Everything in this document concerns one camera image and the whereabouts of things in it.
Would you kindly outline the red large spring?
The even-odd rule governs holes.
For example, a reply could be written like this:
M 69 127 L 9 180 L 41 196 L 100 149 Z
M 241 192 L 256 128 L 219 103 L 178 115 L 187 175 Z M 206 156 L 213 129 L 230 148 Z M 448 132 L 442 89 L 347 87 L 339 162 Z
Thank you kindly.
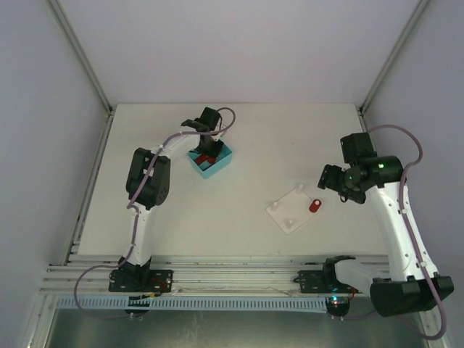
M 311 213 L 316 213 L 322 205 L 322 201 L 319 199 L 313 199 L 310 206 L 309 206 L 309 211 Z

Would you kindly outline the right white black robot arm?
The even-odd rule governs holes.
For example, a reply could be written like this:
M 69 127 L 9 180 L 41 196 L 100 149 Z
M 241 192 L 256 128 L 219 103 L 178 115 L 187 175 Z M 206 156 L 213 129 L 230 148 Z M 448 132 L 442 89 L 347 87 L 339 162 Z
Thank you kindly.
M 389 261 L 387 277 L 376 275 L 355 257 L 341 255 L 323 264 L 323 280 L 332 292 L 350 286 L 370 297 L 383 317 L 425 312 L 442 306 L 455 289 L 428 255 L 409 204 L 407 168 L 395 156 L 380 157 L 368 133 L 340 140 L 344 170 L 326 165 L 318 188 L 335 191 L 343 202 L 372 205 Z

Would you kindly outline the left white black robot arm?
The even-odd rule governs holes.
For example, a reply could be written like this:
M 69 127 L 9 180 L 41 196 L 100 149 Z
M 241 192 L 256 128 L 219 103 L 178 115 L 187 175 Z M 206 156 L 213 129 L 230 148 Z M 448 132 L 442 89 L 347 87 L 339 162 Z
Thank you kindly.
M 132 232 L 121 265 L 149 265 L 154 219 L 170 191 L 173 160 L 185 155 L 201 177 L 211 177 L 231 161 L 232 151 L 222 137 L 235 121 L 236 113 L 229 107 L 206 107 L 199 117 L 183 121 L 178 132 L 159 146 L 135 150 L 125 185 Z

